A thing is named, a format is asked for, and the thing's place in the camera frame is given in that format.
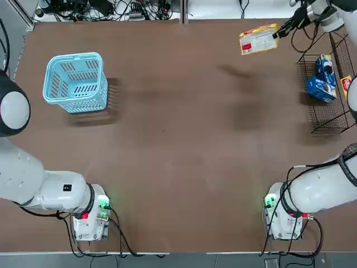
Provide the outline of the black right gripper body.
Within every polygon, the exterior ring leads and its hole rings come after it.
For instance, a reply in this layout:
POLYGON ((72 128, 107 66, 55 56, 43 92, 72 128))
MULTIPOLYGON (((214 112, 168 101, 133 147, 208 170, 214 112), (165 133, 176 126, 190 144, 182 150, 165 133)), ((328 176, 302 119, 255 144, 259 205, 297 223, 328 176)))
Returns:
POLYGON ((294 12, 293 16, 288 22, 288 29, 302 29, 310 24, 310 19, 307 15, 307 8, 305 6, 299 7, 294 12))

